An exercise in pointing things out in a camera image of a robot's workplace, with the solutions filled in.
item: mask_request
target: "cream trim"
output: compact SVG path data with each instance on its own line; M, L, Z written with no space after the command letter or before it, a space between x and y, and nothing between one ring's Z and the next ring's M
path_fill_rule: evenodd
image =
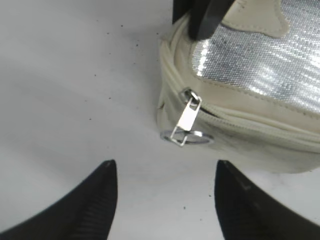
M289 31L289 23L281 11L281 0L236 0L222 24L273 38L284 37Z

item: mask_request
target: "metal ring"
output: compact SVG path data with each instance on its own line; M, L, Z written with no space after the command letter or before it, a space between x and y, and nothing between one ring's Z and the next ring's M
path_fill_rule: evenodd
M168 142L175 143L175 144L181 144L183 140L180 139L171 139L171 134L172 130L166 130L162 131L160 134L160 137ZM183 139L185 136L190 137L190 136L195 136L198 137L199 140L186 140L185 144L188 145L200 145L200 144L213 144L215 142L215 139L213 136L203 133L201 131L183 131L183 130L178 130L175 133L175 136L181 136L181 139Z

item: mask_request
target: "white surface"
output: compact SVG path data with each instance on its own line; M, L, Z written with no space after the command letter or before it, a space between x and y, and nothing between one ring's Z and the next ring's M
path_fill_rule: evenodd
M110 240L223 239L209 197L214 154L161 141L155 122L157 33L170 28L171 5L1 1L0 231L61 198L101 161L116 159ZM320 223L319 171L248 173Z

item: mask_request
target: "bag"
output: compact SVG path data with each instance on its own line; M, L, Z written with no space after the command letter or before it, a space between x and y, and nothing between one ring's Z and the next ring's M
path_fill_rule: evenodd
M187 13L160 42L161 137L210 148L237 166L317 168L320 1L236 0L197 41L189 21Z

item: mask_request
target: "zipper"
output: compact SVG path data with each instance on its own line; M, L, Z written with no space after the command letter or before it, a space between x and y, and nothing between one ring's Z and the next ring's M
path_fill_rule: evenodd
M164 131L161 133L161 137L179 147L183 147L185 144L213 143L214 138L211 135L192 130L199 111L202 109L202 98L191 89L184 90L181 96L185 99L186 106L173 131Z
M289 144L289 146L299 145L307 148L320 148L319 135L311 132L294 132L254 122L234 116L230 111L207 105L202 98L192 89L185 89L180 93L180 98L185 104L185 108L174 127L173 131L161 133L163 139L183 147L185 144L212 144L214 136L201 131L193 130L195 121L200 118L208 124L226 129L239 134L250 134L251 136L265 136L278 144Z

